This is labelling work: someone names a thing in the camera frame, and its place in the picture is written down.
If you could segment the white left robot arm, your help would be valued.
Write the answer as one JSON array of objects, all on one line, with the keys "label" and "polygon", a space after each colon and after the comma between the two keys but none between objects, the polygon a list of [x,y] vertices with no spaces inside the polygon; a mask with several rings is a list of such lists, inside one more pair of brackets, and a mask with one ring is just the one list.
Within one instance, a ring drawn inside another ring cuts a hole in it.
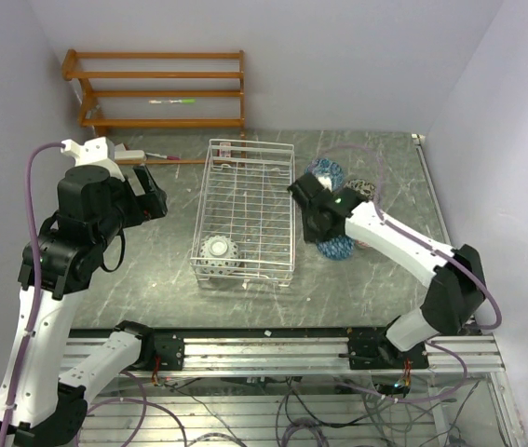
[{"label": "white left robot arm", "polygon": [[89,404],[120,372],[151,369],[155,332],[123,321],[80,364],[61,371],[74,314],[104,253],[125,229],[164,217],[166,193],[149,169],[133,169],[143,192],[123,174],[97,165],[68,169],[57,186],[58,208],[33,225],[22,253],[20,317],[0,387],[0,443],[64,446],[77,435]]}]

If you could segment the white bowl with dot pattern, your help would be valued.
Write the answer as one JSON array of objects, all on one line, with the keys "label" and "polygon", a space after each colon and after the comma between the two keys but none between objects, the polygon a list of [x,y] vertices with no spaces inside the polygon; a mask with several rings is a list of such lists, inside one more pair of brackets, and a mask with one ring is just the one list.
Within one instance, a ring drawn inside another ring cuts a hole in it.
[{"label": "white bowl with dot pattern", "polygon": [[241,252],[238,244],[227,236],[206,237],[200,244],[197,258],[200,274],[228,276],[241,265]]}]

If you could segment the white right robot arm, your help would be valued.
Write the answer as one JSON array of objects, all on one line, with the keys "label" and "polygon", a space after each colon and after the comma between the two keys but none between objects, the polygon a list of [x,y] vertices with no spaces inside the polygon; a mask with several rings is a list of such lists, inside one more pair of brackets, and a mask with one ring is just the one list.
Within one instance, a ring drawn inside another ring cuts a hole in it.
[{"label": "white right robot arm", "polygon": [[377,360],[389,369],[409,357],[409,350],[436,335],[457,335],[487,298],[479,253],[421,235],[381,211],[360,192],[328,189],[311,173],[289,187],[302,213],[307,243],[349,237],[379,251],[411,273],[426,297],[415,309],[395,318],[376,346]]}]

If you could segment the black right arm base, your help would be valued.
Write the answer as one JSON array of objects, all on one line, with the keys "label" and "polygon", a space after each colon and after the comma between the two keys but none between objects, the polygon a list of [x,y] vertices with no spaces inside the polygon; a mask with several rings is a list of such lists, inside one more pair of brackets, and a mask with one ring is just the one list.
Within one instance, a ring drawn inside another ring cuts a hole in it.
[{"label": "black right arm base", "polygon": [[351,370],[425,369],[429,366],[425,345],[418,343],[408,351],[397,350],[386,337],[386,327],[353,327],[346,330],[347,359]]}]

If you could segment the red diamond pattern bowl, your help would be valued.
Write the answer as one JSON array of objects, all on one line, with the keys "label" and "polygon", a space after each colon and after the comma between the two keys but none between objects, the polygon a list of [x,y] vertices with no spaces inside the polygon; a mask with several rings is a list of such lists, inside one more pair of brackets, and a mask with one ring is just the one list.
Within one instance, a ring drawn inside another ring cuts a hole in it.
[{"label": "red diamond pattern bowl", "polygon": [[370,247],[369,244],[367,244],[367,243],[365,243],[365,242],[362,242],[362,241],[360,241],[360,240],[357,240],[357,239],[355,240],[355,244],[356,244],[356,246],[357,246],[358,248],[360,248],[360,249],[368,249],[368,248]]}]

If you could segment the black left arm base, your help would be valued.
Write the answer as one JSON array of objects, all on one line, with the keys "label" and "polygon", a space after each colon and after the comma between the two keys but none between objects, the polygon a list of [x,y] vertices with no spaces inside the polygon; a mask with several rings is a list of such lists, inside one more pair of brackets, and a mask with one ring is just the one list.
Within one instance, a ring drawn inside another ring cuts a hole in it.
[{"label": "black left arm base", "polygon": [[185,357],[184,339],[173,332],[156,331],[148,367],[158,371],[180,371]]}]

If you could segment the blue triangle pattern bowl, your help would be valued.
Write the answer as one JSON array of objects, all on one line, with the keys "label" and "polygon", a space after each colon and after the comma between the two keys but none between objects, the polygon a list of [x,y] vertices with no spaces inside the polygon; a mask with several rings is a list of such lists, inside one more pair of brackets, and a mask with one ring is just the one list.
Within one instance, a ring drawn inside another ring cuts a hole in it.
[{"label": "blue triangle pattern bowl", "polygon": [[319,242],[316,247],[326,258],[333,261],[343,261],[352,255],[355,249],[355,241],[350,237],[340,236]]}]

